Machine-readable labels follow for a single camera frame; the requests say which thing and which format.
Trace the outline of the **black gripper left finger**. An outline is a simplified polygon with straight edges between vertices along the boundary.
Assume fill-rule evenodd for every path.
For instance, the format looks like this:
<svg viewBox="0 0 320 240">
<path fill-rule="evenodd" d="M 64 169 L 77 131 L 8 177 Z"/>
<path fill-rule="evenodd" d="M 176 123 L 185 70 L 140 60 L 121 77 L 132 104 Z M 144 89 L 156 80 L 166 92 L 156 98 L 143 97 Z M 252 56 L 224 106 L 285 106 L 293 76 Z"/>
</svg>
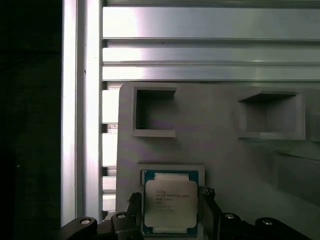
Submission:
<svg viewBox="0 0 320 240">
<path fill-rule="evenodd" d="M 115 212 L 103 222 L 79 217 L 61 227 L 62 240 L 141 240 L 142 194 L 134 192 L 126 211 Z"/>
</svg>

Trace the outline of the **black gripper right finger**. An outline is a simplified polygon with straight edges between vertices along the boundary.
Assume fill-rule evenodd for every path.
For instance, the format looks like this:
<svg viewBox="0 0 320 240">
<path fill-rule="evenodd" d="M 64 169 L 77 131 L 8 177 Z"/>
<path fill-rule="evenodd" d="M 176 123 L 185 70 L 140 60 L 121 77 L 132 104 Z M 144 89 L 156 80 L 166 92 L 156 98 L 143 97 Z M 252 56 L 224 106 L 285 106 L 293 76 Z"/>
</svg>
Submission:
<svg viewBox="0 0 320 240">
<path fill-rule="evenodd" d="M 201 195 L 200 218 L 209 240 L 308 240 L 309 238 L 271 218 L 262 217 L 250 224 L 232 212 L 223 212 L 215 201 L 215 190 Z"/>
</svg>

